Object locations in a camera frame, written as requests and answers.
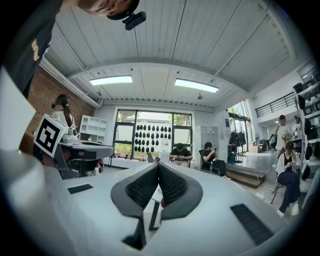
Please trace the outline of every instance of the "woman with ponytail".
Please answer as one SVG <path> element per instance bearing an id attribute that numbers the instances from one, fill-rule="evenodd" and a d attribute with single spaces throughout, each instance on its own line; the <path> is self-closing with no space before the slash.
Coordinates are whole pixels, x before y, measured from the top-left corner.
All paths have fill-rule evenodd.
<path id="1" fill-rule="evenodd" d="M 75 119 L 71 115 L 70 110 L 70 102 L 66 95 L 60 94 L 58 98 L 56 99 L 55 103 L 52 104 L 52 108 L 56 109 L 57 106 L 62 106 L 62 109 L 60 111 L 55 111 L 52 113 L 52 116 L 63 123 L 64 125 L 72 128 L 76 128 L 75 126 Z"/>

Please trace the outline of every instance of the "black railing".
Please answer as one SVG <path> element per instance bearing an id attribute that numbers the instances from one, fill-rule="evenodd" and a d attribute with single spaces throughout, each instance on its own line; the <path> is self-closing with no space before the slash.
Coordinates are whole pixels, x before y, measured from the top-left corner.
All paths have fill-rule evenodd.
<path id="1" fill-rule="evenodd" d="M 270 102 L 264 106 L 258 107 L 255 109 L 256 115 L 259 117 L 268 115 L 270 113 L 276 112 L 278 110 L 289 107 L 290 105 L 295 104 L 295 95 L 293 92 L 276 99 L 275 101 Z"/>

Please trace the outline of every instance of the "shoe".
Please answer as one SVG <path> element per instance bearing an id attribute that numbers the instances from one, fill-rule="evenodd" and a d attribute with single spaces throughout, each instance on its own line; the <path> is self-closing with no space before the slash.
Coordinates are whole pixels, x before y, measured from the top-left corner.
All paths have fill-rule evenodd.
<path id="1" fill-rule="evenodd" d="M 227 180 L 231 180 L 231 178 L 227 177 L 226 175 L 222 176 L 222 178 L 227 179 Z"/>
<path id="2" fill-rule="evenodd" d="M 294 206 L 292 206 L 291 215 L 296 216 L 298 214 L 299 214 L 299 207 L 298 207 L 298 204 L 295 204 Z"/>
<path id="3" fill-rule="evenodd" d="M 284 213 L 282 212 L 282 211 L 280 211 L 280 210 L 276 210 L 276 213 L 281 217 L 281 218 L 283 218 L 284 217 Z"/>

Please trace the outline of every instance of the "dark pants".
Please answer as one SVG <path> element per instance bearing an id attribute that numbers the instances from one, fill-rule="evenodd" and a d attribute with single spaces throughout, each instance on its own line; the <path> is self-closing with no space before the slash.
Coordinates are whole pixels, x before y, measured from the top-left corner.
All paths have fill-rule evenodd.
<path id="1" fill-rule="evenodd" d="M 217 160 L 212 163 L 212 166 L 215 168 L 219 168 L 220 176 L 225 176 L 227 174 L 226 163 L 223 160 Z"/>
<path id="2" fill-rule="evenodd" d="M 294 203 L 300 196 L 300 181 L 297 173 L 286 170 L 279 174 L 277 179 L 280 185 L 286 186 L 284 198 L 279 208 L 280 212 L 285 213 L 290 203 Z"/>

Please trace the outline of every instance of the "fluorescent light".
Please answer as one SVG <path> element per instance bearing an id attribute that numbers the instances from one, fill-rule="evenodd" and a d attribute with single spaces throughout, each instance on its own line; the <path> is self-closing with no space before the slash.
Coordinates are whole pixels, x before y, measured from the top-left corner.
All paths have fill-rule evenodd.
<path id="1" fill-rule="evenodd" d="M 132 83 L 131 75 L 124 76 L 111 76 L 99 79 L 90 80 L 90 83 L 94 86 L 108 85 L 108 84 L 122 84 L 122 83 Z"/>
<path id="2" fill-rule="evenodd" d="M 215 93 L 216 91 L 219 90 L 218 87 L 200 83 L 200 82 L 194 82 L 194 81 L 189 81 L 189 80 L 182 80 L 182 79 L 176 79 L 175 80 L 175 86 L 183 86 L 183 87 L 188 87 L 188 88 L 194 88 L 202 91 L 207 91 L 210 93 Z"/>

